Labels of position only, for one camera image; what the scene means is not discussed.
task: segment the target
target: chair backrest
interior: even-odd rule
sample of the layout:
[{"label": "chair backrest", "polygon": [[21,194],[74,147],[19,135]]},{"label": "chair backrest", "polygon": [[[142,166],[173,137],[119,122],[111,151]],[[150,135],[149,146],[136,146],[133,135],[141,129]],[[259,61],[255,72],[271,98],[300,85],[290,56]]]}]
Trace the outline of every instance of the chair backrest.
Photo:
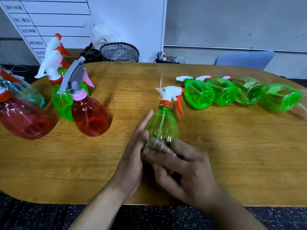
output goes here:
[{"label": "chair backrest", "polygon": [[264,70],[274,57],[274,51],[243,52],[219,56],[216,65],[233,65]]}]

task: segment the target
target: speckled floor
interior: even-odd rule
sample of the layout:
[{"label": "speckled floor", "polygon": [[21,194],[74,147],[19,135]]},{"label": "speckled floor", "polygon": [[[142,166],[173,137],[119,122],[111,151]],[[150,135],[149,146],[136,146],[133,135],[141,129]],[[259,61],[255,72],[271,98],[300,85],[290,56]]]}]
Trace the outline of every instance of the speckled floor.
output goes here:
[{"label": "speckled floor", "polygon": [[[32,83],[38,66],[29,66],[24,76]],[[291,79],[307,87],[307,80]],[[85,205],[51,205],[19,201],[0,192],[0,229],[2,230],[66,230]],[[246,207],[268,229],[307,230],[307,208]],[[197,209],[148,205],[123,205],[114,221],[117,229],[215,230],[215,224]]]}]

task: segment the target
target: gray spray head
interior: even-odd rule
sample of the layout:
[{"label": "gray spray head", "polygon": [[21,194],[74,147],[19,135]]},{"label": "gray spray head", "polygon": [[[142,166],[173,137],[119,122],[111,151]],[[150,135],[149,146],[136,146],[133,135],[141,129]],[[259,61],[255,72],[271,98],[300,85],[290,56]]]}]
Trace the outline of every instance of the gray spray head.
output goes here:
[{"label": "gray spray head", "polygon": [[83,66],[84,61],[85,58],[80,57],[71,64],[63,77],[61,88],[57,94],[63,94],[66,91],[70,91],[71,94],[78,94],[82,92],[83,87],[80,85],[80,83],[82,82],[85,72],[85,67]]}]

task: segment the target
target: table top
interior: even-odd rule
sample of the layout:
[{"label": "table top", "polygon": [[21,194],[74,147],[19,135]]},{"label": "table top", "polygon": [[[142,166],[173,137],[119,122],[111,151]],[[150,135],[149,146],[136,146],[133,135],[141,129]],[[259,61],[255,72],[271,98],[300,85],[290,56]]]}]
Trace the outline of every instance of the table top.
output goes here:
[{"label": "table top", "polygon": [[[244,75],[304,89],[274,74],[243,67],[120,62],[85,66],[95,85],[89,89],[91,96],[112,116],[109,130],[88,137],[74,123],[60,118],[47,136],[29,141],[1,125],[1,191],[38,203],[88,203],[112,177],[136,125],[150,109],[158,109],[161,97],[155,88],[160,83],[180,86],[177,76]],[[54,111],[48,79],[33,86],[45,97],[46,109]],[[183,101],[182,106],[184,116],[174,109],[180,139],[209,152],[215,178],[238,201],[307,206],[306,121],[260,104],[213,104],[195,110]],[[147,172],[126,203],[180,204]]]}]

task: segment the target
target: person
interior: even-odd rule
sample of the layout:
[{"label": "person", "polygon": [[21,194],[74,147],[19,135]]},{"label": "person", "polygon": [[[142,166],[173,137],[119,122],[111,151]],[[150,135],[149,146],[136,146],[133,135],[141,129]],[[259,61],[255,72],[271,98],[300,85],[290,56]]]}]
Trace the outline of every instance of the person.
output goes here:
[{"label": "person", "polygon": [[[153,111],[150,111],[136,127],[115,174],[71,224],[69,230],[111,228],[119,208],[141,182],[141,151],[148,142],[148,132],[144,128],[152,115]],[[219,187],[207,152],[178,139],[172,141],[170,147],[179,157],[148,148],[143,151],[152,165],[158,185],[211,217],[221,229],[266,229],[235,198]],[[179,173],[180,182],[170,177],[165,168]]]}]

